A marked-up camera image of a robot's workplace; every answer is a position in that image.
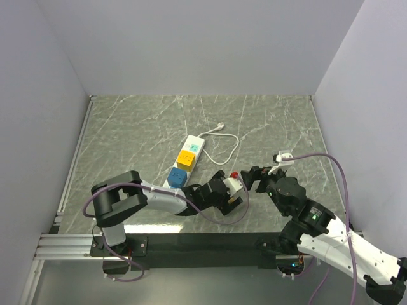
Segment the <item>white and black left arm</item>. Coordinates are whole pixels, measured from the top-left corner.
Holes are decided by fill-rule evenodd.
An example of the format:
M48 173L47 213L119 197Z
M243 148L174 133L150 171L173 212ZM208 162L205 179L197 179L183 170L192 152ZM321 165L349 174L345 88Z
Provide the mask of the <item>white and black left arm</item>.
M124 221L146 208L182 217L203 214L214 207L228 215L243 202L238 195L245 189L239 174L225 177L218 171L204 185L166 188L143 181L136 171L129 171L101 182L91 188L91 198L83 215L96 220L104 235L104 247L112 255L122 254L127 247ZM95 214L86 212L93 205Z

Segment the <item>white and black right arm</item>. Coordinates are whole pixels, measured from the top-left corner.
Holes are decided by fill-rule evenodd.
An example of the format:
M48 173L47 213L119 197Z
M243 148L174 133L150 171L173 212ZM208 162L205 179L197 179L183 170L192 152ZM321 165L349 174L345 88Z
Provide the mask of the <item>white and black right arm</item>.
M312 255L357 283L379 304L399 304L406 291L406 258L397 258L347 230L332 211L306 195L304 187L282 170L252 167L242 171L247 188L258 182L257 193L266 193L290 221L279 234L278 245L287 254Z

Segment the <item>yellow cube socket adapter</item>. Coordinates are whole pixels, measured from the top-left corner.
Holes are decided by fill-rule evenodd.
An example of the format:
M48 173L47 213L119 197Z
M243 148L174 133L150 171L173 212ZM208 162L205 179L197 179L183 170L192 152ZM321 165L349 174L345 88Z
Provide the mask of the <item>yellow cube socket adapter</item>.
M191 151L181 150L179 153L176 164L180 169L185 170L186 172L191 172L195 166L196 155Z

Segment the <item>small orange plug adapter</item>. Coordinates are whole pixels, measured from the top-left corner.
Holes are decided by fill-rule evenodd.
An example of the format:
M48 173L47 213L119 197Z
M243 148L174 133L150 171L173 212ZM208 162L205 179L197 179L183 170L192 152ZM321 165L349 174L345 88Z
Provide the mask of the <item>small orange plug adapter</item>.
M232 198L228 201L228 203L229 203L229 204L232 204L232 203L236 202L237 200L238 200L238 198L232 197Z

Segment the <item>blue cube socket adapter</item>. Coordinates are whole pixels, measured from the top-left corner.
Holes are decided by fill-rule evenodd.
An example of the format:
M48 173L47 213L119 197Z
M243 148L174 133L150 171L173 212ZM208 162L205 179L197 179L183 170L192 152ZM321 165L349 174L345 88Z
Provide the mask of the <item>blue cube socket adapter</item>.
M188 178L185 170L173 167L167 177L167 184L172 188L182 188Z

